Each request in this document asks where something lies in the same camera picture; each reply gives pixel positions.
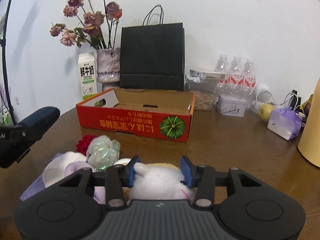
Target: metal screw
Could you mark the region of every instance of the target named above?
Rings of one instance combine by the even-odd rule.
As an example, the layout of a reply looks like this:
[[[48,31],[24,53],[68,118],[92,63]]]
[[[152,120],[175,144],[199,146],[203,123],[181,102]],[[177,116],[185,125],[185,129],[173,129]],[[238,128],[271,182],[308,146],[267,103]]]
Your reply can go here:
[[[212,202],[207,198],[199,198],[196,201],[196,205],[199,207],[209,207],[212,204]]]
[[[110,207],[121,207],[124,205],[124,201],[120,198],[114,198],[109,200],[108,205]]]

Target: white plush toy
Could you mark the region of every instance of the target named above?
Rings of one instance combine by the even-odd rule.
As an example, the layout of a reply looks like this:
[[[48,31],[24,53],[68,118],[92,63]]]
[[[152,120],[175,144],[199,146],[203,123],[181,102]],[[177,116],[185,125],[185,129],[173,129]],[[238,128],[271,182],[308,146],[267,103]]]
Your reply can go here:
[[[188,199],[193,202],[196,191],[185,185],[184,176],[179,169],[147,166],[143,163],[136,163],[133,168],[136,175],[131,189],[131,199]]]

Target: black pole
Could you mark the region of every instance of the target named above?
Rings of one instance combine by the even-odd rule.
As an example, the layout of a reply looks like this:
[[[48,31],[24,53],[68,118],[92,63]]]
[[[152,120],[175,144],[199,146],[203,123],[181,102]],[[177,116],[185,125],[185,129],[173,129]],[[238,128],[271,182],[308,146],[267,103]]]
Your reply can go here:
[[[8,23],[8,17],[9,17],[9,10],[10,10],[11,1],[12,0],[9,0],[9,2],[8,2],[7,12],[5,14],[4,25],[3,25],[3,37],[2,37],[2,41],[1,41],[1,47],[2,47],[2,71],[3,71],[5,96],[7,97],[7,103],[8,103],[8,108],[9,108],[9,112],[10,112],[10,115],[11,115],[12,123],[13,123],[13,125],[16,125],[17,122],[16,122],[16,119],[14,117],[13,108],[12,108],[11,100],[10,100],[9,85],[8,85],[8,75],[7,75],[7,65],[6,65],[6,61],[5,61],[5,43],[6,43],[5,37],[6,37],[6,32],[7,32],[7,23]]]

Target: plush toy ear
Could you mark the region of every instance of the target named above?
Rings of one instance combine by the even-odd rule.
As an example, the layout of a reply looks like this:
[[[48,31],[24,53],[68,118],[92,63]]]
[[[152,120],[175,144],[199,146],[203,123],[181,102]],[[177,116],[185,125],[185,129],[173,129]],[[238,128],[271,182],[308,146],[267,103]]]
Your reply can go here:
[[[138,174],[140,174],[142,176],[146,175],[150,171],[150,167],[148,167],[147,165],[145,165],[143,163],[135,163],[133,168],[134,168],[136,173],[138,173]]]

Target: milk carton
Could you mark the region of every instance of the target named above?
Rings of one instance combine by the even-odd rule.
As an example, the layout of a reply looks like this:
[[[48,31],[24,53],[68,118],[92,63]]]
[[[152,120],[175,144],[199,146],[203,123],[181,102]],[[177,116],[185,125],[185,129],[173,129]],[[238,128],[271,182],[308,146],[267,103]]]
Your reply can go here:
[[[78,66],[82,99],[85,100],[98,93],[94,53],[80,54]]]

